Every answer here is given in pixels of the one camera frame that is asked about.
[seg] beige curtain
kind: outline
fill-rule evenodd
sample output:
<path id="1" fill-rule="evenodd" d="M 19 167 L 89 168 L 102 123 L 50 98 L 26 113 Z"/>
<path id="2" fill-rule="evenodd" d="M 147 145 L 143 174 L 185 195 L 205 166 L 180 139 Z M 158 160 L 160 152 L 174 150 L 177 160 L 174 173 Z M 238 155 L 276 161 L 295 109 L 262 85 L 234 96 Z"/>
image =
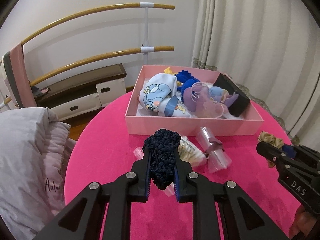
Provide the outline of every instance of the beige curtain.
<path id="1" fill-rule="evenodd" d="M 320 29 L 301 0 L 200 0 L 193 67 L 228 73 L 320 150 Z"/>

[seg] open cardboard box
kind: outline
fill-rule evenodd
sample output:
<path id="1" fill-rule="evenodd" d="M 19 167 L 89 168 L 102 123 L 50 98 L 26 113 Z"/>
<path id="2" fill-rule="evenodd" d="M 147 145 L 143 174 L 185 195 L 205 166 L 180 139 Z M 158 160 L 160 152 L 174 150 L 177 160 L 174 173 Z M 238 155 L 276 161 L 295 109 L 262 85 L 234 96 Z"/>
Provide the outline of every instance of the open cardboard box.
<path id="1" fill-rule="evenodd" d="M 263 123 L 263 119 L 250 103 L 242 113 L 244 120 L 231 120 L 220 118 L 185 118 L 185 117 L 162 117 L 162 116 L 137 116 L 139 105 L 139 93 L 146 80 L 149 80 L 158 73 L 164 73 L 170 67 L 173 73 L 181 70 L 188 70 L 201 82 L 213 84 L 220 72 L 197 69 L 190 67 L 163 66 L 163 65 L 143 65 L 134 86 L 127 111 L 125 121 L 129 134 L 151 135 L 157 130 L 165 128 L 175 131 L 180 135 L 196 136 L 200 127 L 209 127 L 215 136 L 232 135 L 253 135 Z"/>

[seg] round table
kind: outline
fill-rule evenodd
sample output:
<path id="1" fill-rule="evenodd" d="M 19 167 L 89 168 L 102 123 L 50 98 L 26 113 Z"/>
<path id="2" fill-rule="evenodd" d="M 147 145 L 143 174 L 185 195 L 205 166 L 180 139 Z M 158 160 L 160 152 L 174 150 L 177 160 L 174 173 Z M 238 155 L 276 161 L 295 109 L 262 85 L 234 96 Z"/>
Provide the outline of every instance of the round table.
<path id="1" fill-rule="evenodd" d="M 136 160 L 132 152 L 143 146 L 147 136 L 127 132 L 124 115 L 130 96 L 127 93 L 113 101 L 82 132 L 67 168 L 66 203 L 90 182 L 112 182 L 131 170 Z M 277 170 L 268 168 L 266 160 L 257 154 L 256 145 L 262 130 L 283 138 L 287 144 L 290 140 L 267 111 L 253 104 L 264 119 L 255 135 L 218 137 L 232 159 L 231 166 L 214 174 L 206 166 L 194 171 L 218 183 L 235 181 L 288 234 L 300 203 L 277 182 Z M 199 147 L 194 137 L 189 139 Z M 168 197 L 151 182 L 148 202 L 132 203 L 131 239 L 192 239 L 192 204 L 178 203 L 174 196 Z"/>

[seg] metal screw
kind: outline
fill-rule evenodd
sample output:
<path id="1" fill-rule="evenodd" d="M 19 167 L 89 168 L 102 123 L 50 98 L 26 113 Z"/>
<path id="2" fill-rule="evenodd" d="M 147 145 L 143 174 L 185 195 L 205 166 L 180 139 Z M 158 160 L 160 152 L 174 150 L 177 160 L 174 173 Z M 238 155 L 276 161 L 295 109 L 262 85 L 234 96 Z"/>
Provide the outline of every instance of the metal screw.
<path id="1" fill-rule="evenodd" d="M 234 187 L 237 186 L 237 184 L 236 184 L 234 181 L 229 180 L 229 181 L 227 182 L 227 186 L 228 186 L 228 187 L 231 187 L 231 188 L 234 188 Z"/>
<path id="2" fill-rule="evenodd" d="M 90 189 L 97 189 L 99 187 L 99 183 L 98 182 L 91 182 L 89 185 Z"/>
<path id="3" fill-rule="evenodd" d="M 132 179 L 136 176 L 136 174 L 133 171 L 129 171 L 126 176 L 128 179 Z"/>
<path id="4" fill-rule="evenodd" d="M 196 172 L 190 172 L 190 173 L 189 173 L 189 177 L 192 178 L 192 179 L 196 179 L 196 178 L 198 178 L 198 176 L 199 176 L 199 175 L 198 175 L 198 173 L 196 173 Z"/>

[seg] black box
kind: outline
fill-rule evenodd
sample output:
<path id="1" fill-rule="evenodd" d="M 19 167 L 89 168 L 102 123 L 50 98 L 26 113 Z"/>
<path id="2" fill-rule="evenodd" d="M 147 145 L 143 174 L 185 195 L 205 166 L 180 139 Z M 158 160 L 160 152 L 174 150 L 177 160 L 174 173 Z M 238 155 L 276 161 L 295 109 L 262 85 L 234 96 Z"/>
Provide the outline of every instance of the black box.
<path id="1" fill-rule="evenodd" d="M 213 87 L 221 87 L 229 92 L 230 95 L 233 95 L 234 92 L 239 94 L 237 100 L 228 108 L 230 114 L 234 116 L 239 116 L 250 104 L 250 99 L 242 92 L 240 88 L 237 87 L 226 75 L 220 74 L 213 84 Z"/>

